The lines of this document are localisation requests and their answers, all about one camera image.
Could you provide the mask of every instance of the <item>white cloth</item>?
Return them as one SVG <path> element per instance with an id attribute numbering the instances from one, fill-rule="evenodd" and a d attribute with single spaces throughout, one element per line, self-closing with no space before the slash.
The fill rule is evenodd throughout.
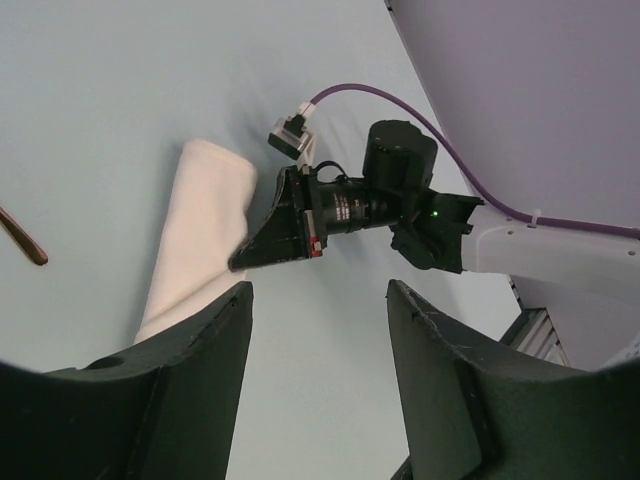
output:
<path id="1" fill-rule="evenodd" d="M 244 158 L 204 140 L 184 146 L 136 343 L 199 312 L 244 280 L 228 261 L 247 235 L 257 180 Z"/>

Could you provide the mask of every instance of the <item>cable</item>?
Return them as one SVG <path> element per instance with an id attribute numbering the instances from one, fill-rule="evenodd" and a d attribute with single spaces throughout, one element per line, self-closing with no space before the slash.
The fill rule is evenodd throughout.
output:
<path id="1" fill-rule="evenodd" d="M 334 93 L 343 92 L 345 90 L 356 90 L 360 92 L 371 93 L 373 95 L 377 95 L 378 97 L 382 97 L 385 100 L 389 100 L 390 102 L 396 104 L 400 108 L 407 111 L 413 117 L 416 118 L 424 127 L 429 130 L 429 132 L 436 137 L 438 142 L 445 148 L 451 158 L 456 162 L 458 168 L 462 171 L 465 177 L 471 182 L 471 185 L 482 195 L 487 202 L 493 205 L 495 208 L 503 212 L 505 215 L 518 220 L 524 223 L 532 223 L 534 218 L 532 215 L 528 215 L 526 213 L 515 210 L 508 205 L 502 203 L 496 197 L 494 197 L 491 192 L 489 192 L 483 185 L 480 183 L 480 180 L 473 174 L 473 172 L 469 169 L 467 164 L 464 163 L 460 155 L 456 152 L 453 146 L 449 143 L 449 141 L 442 135 L 438 129 L 427 120 L 424 115 L 418 112 L 415 108 L 413 108 L 408 103 L 400 100 L 398 97 L 385 92 L 384 90 L 380 90 L 375 87 L 371 87 L 369 85 L 363 85 L 360 83 L 342 83 L 340 85 L 334 85 L 333 87 L 326 88 L 318 93 L 315 97 L 313 97 L 309 103 L 313 105 L 317 105 L 321 100 L 332 95 Z M 537 225 L 545 225 L 547 227 L 555 227 L 555 228 L 564 228 L 568 230 L 578 230 L 583 232 L 594 232 L 594 233 L 603 233 L 607 235 L 616 235 L 619 237 L 626 238 L 634 238 L 636 240 L 640 240 L 640 230 L 637 228 L 628 228 L 628 227 L 618 227 L 615 225 L 604 225 L 600 223 L 590 223 L 590 222 L 580 222 L 577 220 L 565 220 L 561 218 L 549 218 L 549 217 L 539 217 L 537 218 Z"/>
<path id="2" fill-rule="evenodd" d="M 333 160 L 325 160 L 324 162 L 320 162 L 315 167 L 315 170 L 316 172 L 319 172 L 323 168 L 327 168 L 327 167 L 337 168 L 338 170 L 340 170 L 340 172 L 342 173 L 342 175 L 344 175 L 345 178 L 347 179 L 349 178 L 349 175 L 347 175 L 347 172 L 344 171 L 344 168 L 342 168 L 342 165 L 340 165 L 338 162 L 334 162 Z"/>

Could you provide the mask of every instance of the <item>brown wire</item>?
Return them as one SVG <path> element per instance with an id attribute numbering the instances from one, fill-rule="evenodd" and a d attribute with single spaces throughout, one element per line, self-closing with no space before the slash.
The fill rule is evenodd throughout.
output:
<path id="1" fill-rule="evenodd" d="M 15 240 L 29 259 L 36 265 L 45 265 L 49 261 L 49 257 L 45 251 L 18 225 L 11 215 L 0 207 L 0 223 L 9 232 L 9 235 Z"/>

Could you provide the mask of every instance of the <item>camera lens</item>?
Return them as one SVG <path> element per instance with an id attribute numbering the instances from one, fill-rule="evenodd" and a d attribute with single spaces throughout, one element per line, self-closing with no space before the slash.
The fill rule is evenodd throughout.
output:
<path id="1" fill-rule="evenodd" d="M 320 184 L 328 235 L 393 225 L 400 219 L 399 199 L 355 181 Z"/>

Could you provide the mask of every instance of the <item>black camera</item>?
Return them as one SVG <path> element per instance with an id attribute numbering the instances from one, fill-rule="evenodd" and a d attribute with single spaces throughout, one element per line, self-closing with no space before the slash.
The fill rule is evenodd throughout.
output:
<path id="1" fill-rule="evenodd" d="M 279 148 L 282 142 L 269 143 Z M 479 201 L 429 189 L 437 152 L 437 143 L 409 122 L 384 120 L 369 130 L 361 178 L 349 177 L 331 161 L 283 168 L 269 215 L 231 258 L 231 270 L 319 257 L 329 235 L 389 226 L 392 248 L 414 266 L 440 262 L 455 271 L 459 262 L 447 242 L 453 231 L 460 232 L 454 237 L 470 231 L 465 222 Z M 317 173 L 329 166 L 342 174 L 320 182 Z"/>

